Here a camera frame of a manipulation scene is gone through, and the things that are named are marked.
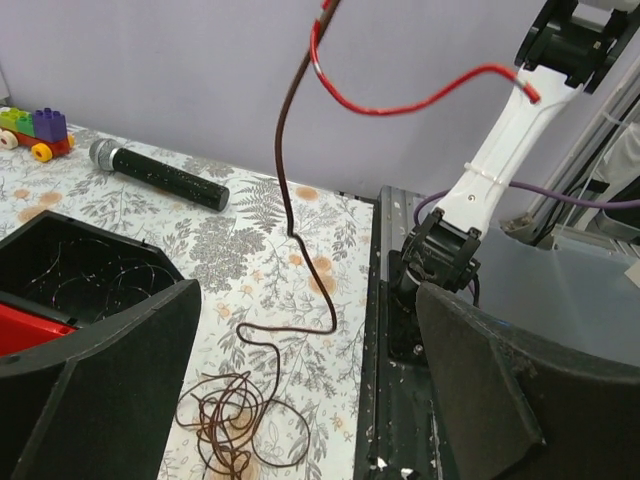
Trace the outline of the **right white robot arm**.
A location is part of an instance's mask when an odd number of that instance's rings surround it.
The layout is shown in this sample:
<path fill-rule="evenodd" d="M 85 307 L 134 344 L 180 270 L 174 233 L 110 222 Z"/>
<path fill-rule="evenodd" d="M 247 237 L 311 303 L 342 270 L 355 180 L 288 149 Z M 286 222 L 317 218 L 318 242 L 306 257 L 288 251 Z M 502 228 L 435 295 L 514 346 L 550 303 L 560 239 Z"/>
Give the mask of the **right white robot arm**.
<path fill-rule="evenodd" d="M 594 1 L 606 23 L 578 17 L 575 1 L 548 1 L 519 47 L 515 85 L 498 120 L 455 185 L 421 202 L 415 226 L 399 252 L 391 283 L 408 312 L 419 286 L 480 292 L 474 255 L 504 191 L 549 123 L 579 93 L 592 93 L 639 28 L 636 1 Z"/>

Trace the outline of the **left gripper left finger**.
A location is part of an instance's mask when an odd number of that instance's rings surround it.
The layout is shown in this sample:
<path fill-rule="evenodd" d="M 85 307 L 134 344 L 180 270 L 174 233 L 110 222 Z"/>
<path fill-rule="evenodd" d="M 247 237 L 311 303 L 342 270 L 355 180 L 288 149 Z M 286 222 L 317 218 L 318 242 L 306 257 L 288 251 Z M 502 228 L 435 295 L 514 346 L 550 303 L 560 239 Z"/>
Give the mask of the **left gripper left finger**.
<path fill-rule="evenodd" d="M 1 359 L 4 479 L 154 479 L 201 312 L 195 280 Z"/>

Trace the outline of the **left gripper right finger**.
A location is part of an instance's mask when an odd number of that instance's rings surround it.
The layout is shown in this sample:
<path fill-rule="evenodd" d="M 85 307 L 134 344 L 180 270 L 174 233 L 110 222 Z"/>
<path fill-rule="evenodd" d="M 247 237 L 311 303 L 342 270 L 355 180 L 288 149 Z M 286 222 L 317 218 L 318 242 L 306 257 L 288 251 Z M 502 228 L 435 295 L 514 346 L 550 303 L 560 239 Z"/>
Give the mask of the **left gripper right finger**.
<path fill-rule="evenodd" d="M 501 321 L 431 284 L 416 313 L 462 479 L 636 479 L 639 370 Z"/>

